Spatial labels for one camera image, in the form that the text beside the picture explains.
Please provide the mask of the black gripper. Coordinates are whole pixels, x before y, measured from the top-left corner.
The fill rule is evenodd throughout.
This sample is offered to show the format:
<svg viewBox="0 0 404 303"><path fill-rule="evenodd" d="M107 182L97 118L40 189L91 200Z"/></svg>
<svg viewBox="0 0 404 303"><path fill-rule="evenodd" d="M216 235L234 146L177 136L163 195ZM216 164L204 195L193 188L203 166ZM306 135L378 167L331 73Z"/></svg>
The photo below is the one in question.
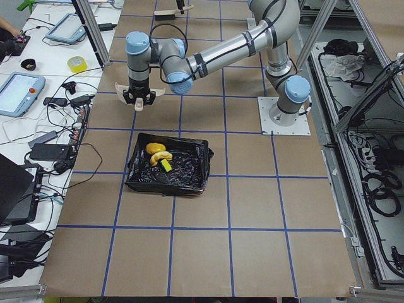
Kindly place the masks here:
<svg viewBox="0 0 404 303"><path fill-rule="evenodd" d="M152 105L156 93L151 91L147 87L127 87L124 88L122 91L122 96L123 96L123 102L127 104L135 104L136 101L142 101L144 105Z"/></svg>

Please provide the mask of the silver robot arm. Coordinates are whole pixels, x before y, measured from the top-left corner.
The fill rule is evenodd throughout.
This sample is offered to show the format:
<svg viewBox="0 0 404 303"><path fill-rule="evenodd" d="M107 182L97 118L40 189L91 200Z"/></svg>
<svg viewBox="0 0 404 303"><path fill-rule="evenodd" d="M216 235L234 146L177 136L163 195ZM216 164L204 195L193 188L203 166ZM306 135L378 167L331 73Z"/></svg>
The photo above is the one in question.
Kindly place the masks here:
<svg viewBox="0 0 404 303"><path fill-rule="evenodd" d="M180 14L184 14L184 7L185 3L184 0L176 0L177 9L179 10Z"/></svg>
<svg viewBox="0 0 404 303"><path fill-rule="evenodd" d="M295 124L311 92L309 82L293 74L287 47L299 24L299 4L291 0L249 1L248 6L255 17L254 27L191 56L186 56L187 43L181 39L154 39L139 31L127 34L129 84L116 85L119 100L141 111L165 93L150 88L151 64L159 65L162 81L172 92L184 95L195 80L266 50L266 77L279 96L269 111L270 119L283 127Z"/></svg>

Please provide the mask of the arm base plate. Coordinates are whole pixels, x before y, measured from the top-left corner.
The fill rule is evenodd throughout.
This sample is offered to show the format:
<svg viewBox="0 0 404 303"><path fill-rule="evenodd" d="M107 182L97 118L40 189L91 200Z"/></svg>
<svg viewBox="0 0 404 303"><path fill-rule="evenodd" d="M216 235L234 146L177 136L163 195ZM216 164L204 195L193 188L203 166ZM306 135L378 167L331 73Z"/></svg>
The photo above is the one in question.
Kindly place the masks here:
<svg viewBox="0 0 404 303"><path fill-rule="evenodd" d="M286 114L278 108L278 97L258 97L262 135L310 136L309 123L301 106L298 113Z"/></svg>

